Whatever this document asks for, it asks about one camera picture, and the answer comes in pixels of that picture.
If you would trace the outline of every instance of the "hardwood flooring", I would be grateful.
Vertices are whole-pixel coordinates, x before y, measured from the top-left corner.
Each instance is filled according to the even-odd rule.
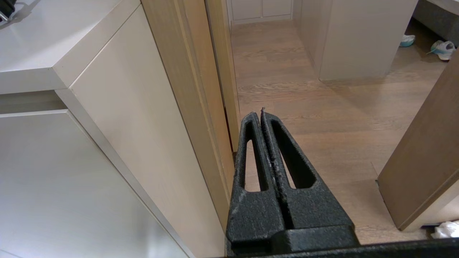
[[[375,181],[447,64],[425,54],[434,34],[415,22],[408,33],[416,42],[399,48],[387,76],[321,82],[292,21],[232,29],[241,116],[266,107],[284,121],[362,244],[426,238],[424,230],[396,229]],[[250,150],[246,189],[259,191]]]

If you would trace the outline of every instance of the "sneaker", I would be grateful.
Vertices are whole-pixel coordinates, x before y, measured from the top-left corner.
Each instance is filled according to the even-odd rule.
[[[432,45],[431,51],[428,54],[434,53],[438,56],[438,58],[440,58],[440,60],[449,61],[455,51],[456,48],[451,41],[443,42],[438,40]]]
[[[411,46],[414,43],[416,36],[414,35],[403,35],[402,41],[400,41],[400,46],[407,47]]]

